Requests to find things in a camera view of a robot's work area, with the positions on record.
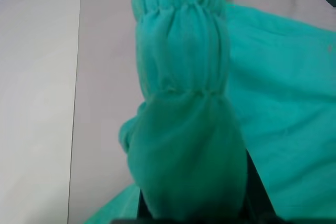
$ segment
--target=teal garment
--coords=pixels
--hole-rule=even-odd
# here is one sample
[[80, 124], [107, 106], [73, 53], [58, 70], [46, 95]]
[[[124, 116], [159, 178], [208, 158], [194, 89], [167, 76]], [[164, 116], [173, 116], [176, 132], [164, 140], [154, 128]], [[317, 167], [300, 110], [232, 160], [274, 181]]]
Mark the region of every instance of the teal garment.
[[145, 102], [120, 131], [154, 218], [236, 217], [246, 148], [224, 96], [225, 0], [133, 0]]
[[227, 22], [227, 97], [277, 213], [336, 218], [336, 33], [239, 6]]

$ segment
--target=fabric fold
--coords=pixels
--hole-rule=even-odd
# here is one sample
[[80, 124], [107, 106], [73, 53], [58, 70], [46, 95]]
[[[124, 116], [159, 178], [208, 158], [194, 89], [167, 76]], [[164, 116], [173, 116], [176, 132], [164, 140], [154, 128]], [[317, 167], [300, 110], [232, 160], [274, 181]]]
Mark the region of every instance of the fabric fold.
[[133, 0], [145, 103], [120, 142], [155, 218], [234, 217], [243, 204], [244, 141], [225, 98], [225, 0]]

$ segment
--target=black object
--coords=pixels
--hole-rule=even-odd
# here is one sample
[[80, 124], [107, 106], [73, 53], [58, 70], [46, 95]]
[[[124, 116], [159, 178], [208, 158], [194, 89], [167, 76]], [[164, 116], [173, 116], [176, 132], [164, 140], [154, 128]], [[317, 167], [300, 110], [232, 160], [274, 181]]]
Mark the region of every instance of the black object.
[[[250, 154], [247, 152], [248, 179], [244, 204], [237, 219], [191, 220], [186, 224], [289, 224], [276, 216]], [[115, 220], [113, 224], [175, 224], [171, 220], [154, 220], [140, 193], [138, 218]]]

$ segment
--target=teal fabric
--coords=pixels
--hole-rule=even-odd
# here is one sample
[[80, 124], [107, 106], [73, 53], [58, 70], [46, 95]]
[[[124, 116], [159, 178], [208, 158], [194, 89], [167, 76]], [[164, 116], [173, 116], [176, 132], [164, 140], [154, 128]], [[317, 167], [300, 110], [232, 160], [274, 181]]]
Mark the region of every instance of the teal fabric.
[[140, 189], [132, 185], [103, 206], [85, 224], [111, 224], [114, 219], [135, 219], [138, 213]]
[[[232, 182], [223, 206], [240, 205], [230, 197], [243, 192], [244, 146], [229, 100], [277, 214], [336, 218], [335, 32], [224, 0], [133, 8], [145, 103], [120, 140], [152, 212], [183, 219], [212, 200], [201, 214], [211, 213]], [[133, 199], [87, 223], [109, 223], [120, 208], [134, 216]]]
[[145, 102], [120, 131], [128, 164], [155, 218], [235, 217], [246, 148], [224, 96], [225, 0], [133, 0]]

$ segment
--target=teal sleeve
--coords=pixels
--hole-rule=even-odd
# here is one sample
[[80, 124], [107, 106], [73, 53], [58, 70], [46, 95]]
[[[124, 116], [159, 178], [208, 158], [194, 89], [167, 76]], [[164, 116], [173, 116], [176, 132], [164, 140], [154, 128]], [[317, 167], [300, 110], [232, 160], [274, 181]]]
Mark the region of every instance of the teal sleeve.
[[132, 0], [145, 103], [120, 142], [155, 218], [234, 217], [245, 195], [244, 142], [225, 87], [225, 0]]

